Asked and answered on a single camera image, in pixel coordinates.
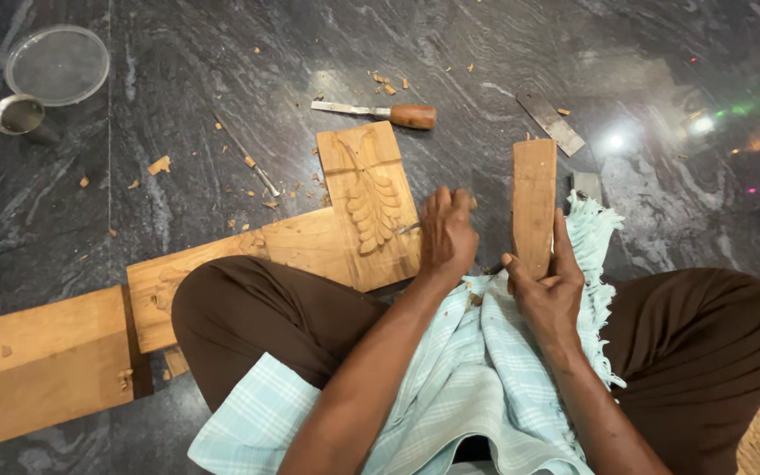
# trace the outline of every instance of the metal scraper blade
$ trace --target metal scraper blade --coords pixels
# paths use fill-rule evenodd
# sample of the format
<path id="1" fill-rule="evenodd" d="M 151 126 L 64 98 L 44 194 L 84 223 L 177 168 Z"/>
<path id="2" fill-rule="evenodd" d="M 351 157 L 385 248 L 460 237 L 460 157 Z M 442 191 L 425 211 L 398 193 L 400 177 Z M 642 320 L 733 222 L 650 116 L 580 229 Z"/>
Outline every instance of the metal scraper blade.
<path id="1" fill-rule="evenodd" d="M 574 132 L 570 125 L 567 125 L 565 119 L 540 95 L 529 89 L 522 89 L 515 96 L 515 100 L 533 116 L 535 122 L 541 125 L 541 128 L 555 140 L 559 148 L 568 157 L 571 157 L 585 145 L 585 141 Z"/>

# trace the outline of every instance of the granite floor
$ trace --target granite floor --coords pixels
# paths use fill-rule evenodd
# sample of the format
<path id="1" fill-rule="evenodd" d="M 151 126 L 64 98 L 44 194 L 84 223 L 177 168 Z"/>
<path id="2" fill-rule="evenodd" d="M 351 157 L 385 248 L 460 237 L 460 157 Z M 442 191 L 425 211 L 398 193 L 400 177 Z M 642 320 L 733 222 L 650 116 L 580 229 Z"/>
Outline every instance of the granite floor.
<path id="1" fill-rule="evenodd" d="M 475 193 L 474 274 L 508 248 L 511 145 L 543 135 L 513 97 L 530 87 L 588 143 L 560 152 L 558 195 L 571 172 L 595 172 L 626 216 L 611 280 L 701 265 L 760 277 L 760 0 L 14 0 L 0 2 L 0 99 L 9 49 L 60 23 L 94 31 L 111 71 L 50 112 L 61 143 L 0 134 L 0 314 L 124 282 L 129 264 L 239 232 L 231 219 L 319 208 L 237 193 L 262 187 L 211 113 L 276 182 L 308 183 L 314 135 L 364 122 L 312 112 L 318 93 L 437 107 L 435 130 L 398 128 L 398 145 L 416 201 L 443 183 Z M 367 70 L 411 86 L 376 95 Z M 172 172 L 148 174 L 164 155 Z M 209 415 L 194 380 L 155 384 L 1 443 L 0 473 L 201 472 L 185 455 Z"/>

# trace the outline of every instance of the person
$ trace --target person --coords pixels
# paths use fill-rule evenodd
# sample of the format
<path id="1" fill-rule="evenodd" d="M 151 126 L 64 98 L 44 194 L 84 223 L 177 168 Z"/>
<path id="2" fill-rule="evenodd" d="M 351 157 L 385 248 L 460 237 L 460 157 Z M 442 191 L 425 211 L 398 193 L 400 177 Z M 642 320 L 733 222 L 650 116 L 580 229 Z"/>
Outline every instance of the person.
<path id="1" fill-rule="evenodd" d="M 235 256 L 201 265 L 172 306 L 178 343 L 212 411 L 265 353 L 321 389 L 279 473 L 356 473 L 384 427 L 442 300 L 473 265 L 470 195 L 446 187 L 421 209 L 418 274 L 391 306 L 320 276 Z M 611 393 L 577 335 L 585 285 L 555 210 L 548 275 L 503 254 L 526 318 L 598 474 L 736 472 L 735 449 L 760 405 L 760 281 L 688 269 L 617 286 L 600 337 L 626 388 Z M 490 460 L 481 437 L 459 460 Z"/>

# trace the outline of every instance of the wooden chisel handle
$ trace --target wooden chisel handle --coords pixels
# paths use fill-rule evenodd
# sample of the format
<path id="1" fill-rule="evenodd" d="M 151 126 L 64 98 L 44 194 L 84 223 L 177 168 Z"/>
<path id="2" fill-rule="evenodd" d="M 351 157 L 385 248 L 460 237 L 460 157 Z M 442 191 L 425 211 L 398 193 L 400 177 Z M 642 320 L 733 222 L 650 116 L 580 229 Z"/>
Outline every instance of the wooden chisel handle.
<path id="1" fill-rule="evenodd" d="M 402 104 L 392 106 L 388 118 L 392 124 L 430 130 L 436 125 L 436 107 Z"/>

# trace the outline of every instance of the plastic container lid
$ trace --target plastic container lid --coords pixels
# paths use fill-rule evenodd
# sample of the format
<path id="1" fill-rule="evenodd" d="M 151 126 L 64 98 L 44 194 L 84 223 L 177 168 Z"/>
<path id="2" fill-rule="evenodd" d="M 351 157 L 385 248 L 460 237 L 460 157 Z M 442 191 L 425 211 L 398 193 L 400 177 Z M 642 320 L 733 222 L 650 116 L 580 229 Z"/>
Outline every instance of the plastic container lid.
<path id="1" fill-rule="evenodd" d="M 95 33 L 57 25 L 25 38 L 11 51 L 5 81 L 16 94 L 33 95 L 44 106 L 66 106 L 98 91 L 110 66 L 107 48 Z"/>

